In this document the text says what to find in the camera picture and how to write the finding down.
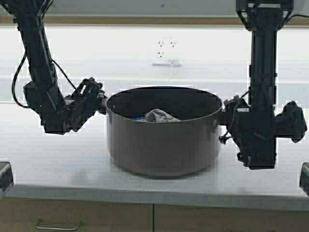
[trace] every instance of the white wall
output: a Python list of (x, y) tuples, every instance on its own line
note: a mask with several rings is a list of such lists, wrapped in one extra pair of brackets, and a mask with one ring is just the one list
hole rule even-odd
[[(105, 81), (106, 90), (115, 92), (130, 85), (154, 83), (192, 85), (210, 88), (223, 97), (245, 91), (251, 54), (251, 34), (244, 29), (159, 28), (159, 27), (48, 27), (51, 53), (78, 84), (93, 76)], [(24, 52), (15, 27), (0, 28), (0, 80), (6, 80), (0, 101), (11, 99), (10, 82)], [(158, 41), (176, 42), (171, 49), (159, 47)], [(309, 30), (286, 29), (278, 36), (278, 80), (286, 85), (303, 87), (309, 83)], [(181, 67), (153, 66), (156, 54), (164, 49), (181, 60)], [(62, 80), (64, 90), (71, 90)], [(27, 64), (17, 85), (30, 80)], [(300, 99), (301, 90), (290, 88), (288, 100)]]
[[(306, 0), (295, 0), (295, 13), (309, 13)], [(55, 0), (50, 15), (223, 16), (234, 17), (235, 0)]]

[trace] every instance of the drawer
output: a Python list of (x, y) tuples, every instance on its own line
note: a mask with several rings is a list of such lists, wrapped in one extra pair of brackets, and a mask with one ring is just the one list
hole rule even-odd
[(0, 201), (0, 231), (39, 232), (42, 230), (35, 228), (39, 219), (42, 225), (61, 228), (73, 228), (81, 221), (78, 232), (149, 232), (151, 206), (18, 198), (3, 198)]
[(307, 231), (309, 212), (156, 205), (156, 232)]

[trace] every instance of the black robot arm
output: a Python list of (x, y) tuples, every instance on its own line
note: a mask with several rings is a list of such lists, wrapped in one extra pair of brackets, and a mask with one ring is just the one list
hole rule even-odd
[(292, 101), (274, 114), (276, 104), (277, 32), (289, 20), (293, 0), (237, 0), (237, 13), (252, 32), (249, 66), (249, 103), (236, 96), (225, 101), (224, 123), (240, 152), (238, 159), (251, 169), (271, 169), (276, 163), (276, 138), (300, 141), (307, 131), (303, 111)]
[(102, 84), (84, 79), (72, 95), (63, 97), (57, 84), (42, 15), (51, 0), (0, 0), (17, 23), (29, 61), (32, 81), (24, 86), (29, 108), (40, 115), (46, 133), (78, 131), (96, 111), (105, 113)]

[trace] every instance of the gray pot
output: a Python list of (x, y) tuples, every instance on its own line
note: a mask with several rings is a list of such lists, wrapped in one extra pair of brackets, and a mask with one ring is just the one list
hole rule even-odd
[[(108, 150), (116, 165), (139, 174), (177, 177), (210, 166), (220, 151), (221, 100), (185, 87), (143, 87), (111, 96), (107, 103)], [(132, 118), (161, 109), (180, 122)]]

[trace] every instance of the cabinet door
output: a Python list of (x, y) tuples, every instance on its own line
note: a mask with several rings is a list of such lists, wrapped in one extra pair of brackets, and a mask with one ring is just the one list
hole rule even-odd
[(0, 201), (0, 231), (39, 232), (40, 225), (74, 228), (78, 232), (149, 232), (151, 206), (144, 204), (102, 203), (3, 198)]
[(291, 232), (307, 231), (309, 212), (154, 207), (155, 232)]

